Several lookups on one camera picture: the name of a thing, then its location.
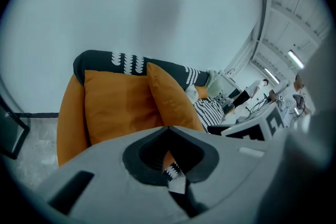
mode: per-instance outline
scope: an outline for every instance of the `wall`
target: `wall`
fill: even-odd
[[[25,112],[57,112],[87,49],[224,69],[260,14],[261,0],[11,0],[0,75]]]
[[[246,87],[250,86],[253,82],[256,80],[263,80],[268,79],[266,75],[262,75],[261,72],[259,72],[255,67],[253,67],[250,63],[248,63],[235,77],[234,80],[237,83],[237,85],[241,88],[241,90],[244,90]],[[255,104],[257,104],[259,101],[264,99],[264,94],[269,96],[269,91],[272,90],[274,86],[272,85],[271,81],[270,83],[262,87],[254,98],[248,100],[243,106],[248,106],[249,109],[251,109]]]

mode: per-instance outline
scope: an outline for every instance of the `fluorescent light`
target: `fluorescent light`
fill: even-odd
[[[296,54],[292,50],[290,50],[288,54],[301,69],[305,67],[303,63],[301,62],[301,60],[299,59],[299,57],[297,57]]]
[[[273,74],[271,72],[269,72],[269,70],[267,68],[264,68],[264,70],[275,80],[276,83],[279,84],[279,80],[277,80],[277,78],[274,77]]]

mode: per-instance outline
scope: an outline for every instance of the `sofa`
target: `sofa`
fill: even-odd
[[[108,51],[87,50],[81,53],[74,60],[73,75],[66,88],[59,111],[57,126],[59,166],[92,145],[85,109],[85,76],[87,71],[146,76],[148,63],[162,68],[183,90],[193,84],[204,86],[208,79],[207,72],[167,61]]]

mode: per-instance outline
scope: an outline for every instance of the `person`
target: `person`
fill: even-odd
[[[235,101],[233,101],[233,105],[238,107],[239,105],[245,103],[248,99],[253,98],[256,93],[260,90],[261,87],[268,85],[268,79],[264,80],[256,80],[249,87],[243,91]]]
[[[297,107],[297,101],[294,95],[297,95],[298,92],[299,95],[301,95],[301,90],[304,87],[305,85],[302,83],[299,74],[297,74],[294,83],[289,80],[282,80],[273,90],[270,90],[269,101],[271,103],[277,102],[283,120],[290,111]],[[309,108],[305,105],[302,109],[305,114],[311,113]]]

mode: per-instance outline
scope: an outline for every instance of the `floor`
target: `floor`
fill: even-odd
[[[31,119],[16,160],[3,156],[12,177],[31,190],[57,169],[56,129],[58,119]]]

